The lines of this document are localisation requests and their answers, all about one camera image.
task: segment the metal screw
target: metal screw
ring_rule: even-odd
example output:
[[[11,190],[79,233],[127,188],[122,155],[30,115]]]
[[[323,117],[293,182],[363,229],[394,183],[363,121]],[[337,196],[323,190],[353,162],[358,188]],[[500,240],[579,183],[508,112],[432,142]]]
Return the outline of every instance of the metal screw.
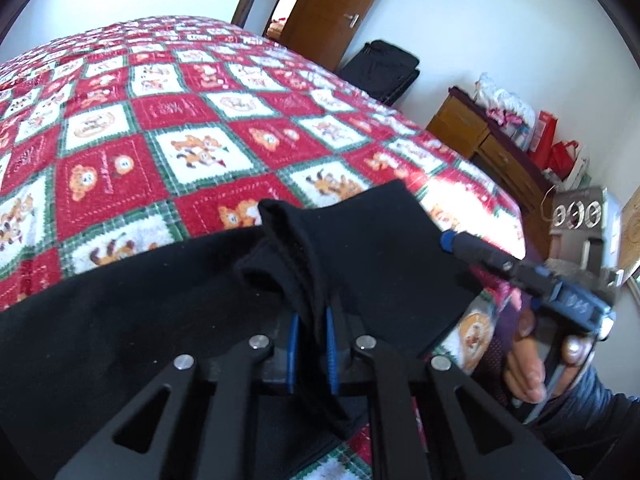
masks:
[[[356,346],[360,350],[372,350],[376,347],[376,338],[371,335],[361,335],[356,339]]]
[[[267,348],[269,346],[269,338],[263,334],[257,334],[249,339],[249,346],[254,350]]]
[[[182,354],[174,359],[174,366],[178,368],[178,370],[188,370],[193,366],[194,362],[195,359],[189,354]]]
[[[431,366],[439,372],[446,372],[451,368],[451,361],[444,355],[436,355],[436,357],[431,360]]]

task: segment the red and white checkered blanket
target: red and white checkered blanket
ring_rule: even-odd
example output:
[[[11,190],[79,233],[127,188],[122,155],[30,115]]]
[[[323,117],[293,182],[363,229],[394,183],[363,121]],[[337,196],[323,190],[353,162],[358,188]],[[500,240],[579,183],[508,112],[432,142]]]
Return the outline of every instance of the red and white checkered blanket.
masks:
[[[228,23],[167,16],[0,66],[0,306],[188,237],[260,223],[262,198],[327,206],[401,178],[443,229],[524,256],[520,212],[420,126]],[[441,346],[470,369],[501,284]],[[297,478],[370,478],[366,430]]]

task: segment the black cloth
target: black cloth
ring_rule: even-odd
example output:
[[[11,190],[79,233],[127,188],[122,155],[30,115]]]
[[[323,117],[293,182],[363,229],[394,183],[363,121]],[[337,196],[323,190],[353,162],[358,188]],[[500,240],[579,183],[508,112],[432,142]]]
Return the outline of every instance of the black cloth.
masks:
[[[549,403],[532,430],[574,473],[588,480],[640,478],[640,399],[614,395],[591,367]]]
[[[365,46],[337,76],[391,106],[420,75],[417,57],[382,40]]]
[[[175,356],[223,354],[284,308],[322,341],[333,289],[368,332],[423,354],[480,291],[400,181],[329,208],[265,201],[260,211],[262,227],[109,264],[0,316],[0,426],[38,479],[53,478]],[[365,407],[348,401],[353,433]],[[256,478],[289,478],[338,444],[295,397],[261,399],[257,419]]]

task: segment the red gift bag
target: red gift bag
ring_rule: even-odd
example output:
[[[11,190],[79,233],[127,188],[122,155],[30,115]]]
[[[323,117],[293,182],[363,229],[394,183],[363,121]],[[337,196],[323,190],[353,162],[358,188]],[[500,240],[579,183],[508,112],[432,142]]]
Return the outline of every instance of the red gift bag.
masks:
[[[574,149],[574,156],[569,154],[570,147]],[[551,154],[546,166],[551,168],[561,180],[566,179],[574,168],[575,160],[578,158],[578,147],[577,140],[556,142],[551,147]]]

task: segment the door handle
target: door handle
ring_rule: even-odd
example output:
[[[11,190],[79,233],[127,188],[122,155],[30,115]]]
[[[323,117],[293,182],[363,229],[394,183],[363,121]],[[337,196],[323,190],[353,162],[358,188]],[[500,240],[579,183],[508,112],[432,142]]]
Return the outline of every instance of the door handle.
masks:
[[[356,23],[358,23],[358,20],[360,19],[359,14],[345,14],[344,17],[347,18],[347,20],[351,20],[349,22],[349,28],[355,27]]]

